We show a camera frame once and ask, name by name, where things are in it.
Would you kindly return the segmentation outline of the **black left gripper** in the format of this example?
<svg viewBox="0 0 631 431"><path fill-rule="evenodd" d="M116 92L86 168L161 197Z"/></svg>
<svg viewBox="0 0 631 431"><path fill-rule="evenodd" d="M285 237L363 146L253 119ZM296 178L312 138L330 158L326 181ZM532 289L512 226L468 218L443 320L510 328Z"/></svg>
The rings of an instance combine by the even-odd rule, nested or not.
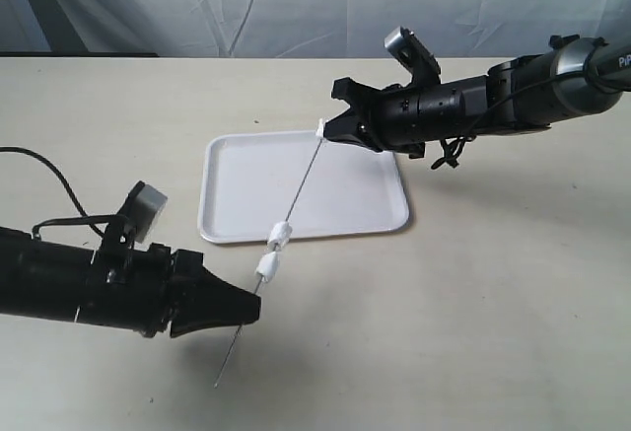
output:
<svg viewBox="0 0 631 431"><path fill-rule="evenodd" d="M97 257L74 321L171 338L205 329L256 323L261 298L219 278L198 251L151 244L132 250L122 270Z"/></svg>

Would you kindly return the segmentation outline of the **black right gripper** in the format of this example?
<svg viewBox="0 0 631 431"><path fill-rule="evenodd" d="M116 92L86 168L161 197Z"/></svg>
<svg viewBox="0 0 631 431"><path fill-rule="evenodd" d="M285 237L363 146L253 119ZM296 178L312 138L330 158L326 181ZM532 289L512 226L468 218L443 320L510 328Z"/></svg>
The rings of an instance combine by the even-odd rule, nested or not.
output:
<svg viewBox="0 0 631 431"><path fill-rule="evenodd" d="M376 153L420 157L424 143L460 136L488 109L487 80L477 76L433 87L379 90L350 77L337 79L331 97L350 108L324 124L323 138ZM365 110L365 120L355 110Z"/></svg>

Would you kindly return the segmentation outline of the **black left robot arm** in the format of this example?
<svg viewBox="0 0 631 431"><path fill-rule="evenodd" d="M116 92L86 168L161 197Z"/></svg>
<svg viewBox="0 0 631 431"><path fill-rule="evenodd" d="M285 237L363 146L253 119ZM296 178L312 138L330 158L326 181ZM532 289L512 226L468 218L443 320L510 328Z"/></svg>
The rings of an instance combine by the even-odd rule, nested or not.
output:
<svg viewBox="0 0 631 431"><path fill-rule="evenodd" d="M197 251L151 244L95 250L1 231L5 315L128 329L176 338L258 321L261 299L204 267Z"/></svg>

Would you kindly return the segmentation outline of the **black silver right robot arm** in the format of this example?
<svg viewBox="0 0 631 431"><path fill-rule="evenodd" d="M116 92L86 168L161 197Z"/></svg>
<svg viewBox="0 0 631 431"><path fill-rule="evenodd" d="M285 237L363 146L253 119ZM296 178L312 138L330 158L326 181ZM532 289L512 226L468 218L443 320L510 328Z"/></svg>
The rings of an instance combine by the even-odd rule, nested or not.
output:
<svg viewBox="0 0 631 431"><path fill-rule="evenodd" d="M399 27L385 48L410 75L407 85L377 89L346 77L331 96L346 111L322 123L319 137L371 151L443 155L433 168L457 167L466 144L481 136L536 133L552 124L603 113L630 90L630 45L602 37L552 36L546 53L524 55L486 73L444 83L435 56L414 32Z"/></svg>

